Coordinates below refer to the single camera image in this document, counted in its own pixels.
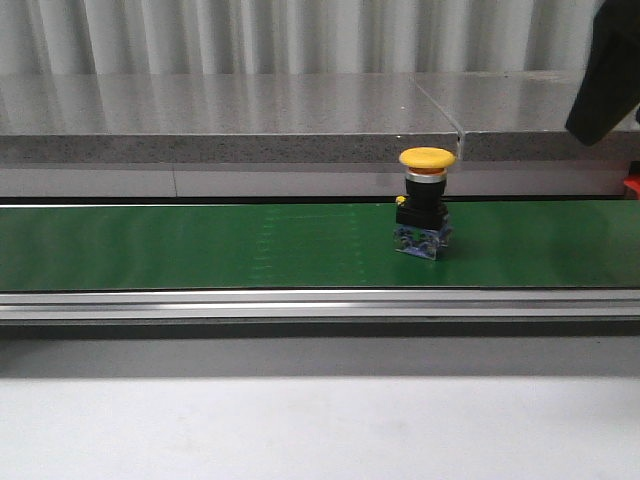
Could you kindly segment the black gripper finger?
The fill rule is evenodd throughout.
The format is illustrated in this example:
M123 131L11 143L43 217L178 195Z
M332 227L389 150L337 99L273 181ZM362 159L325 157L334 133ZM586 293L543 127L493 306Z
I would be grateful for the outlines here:
M638 107L639 3L605 1L593 20L585 74L565 128L591 146Z

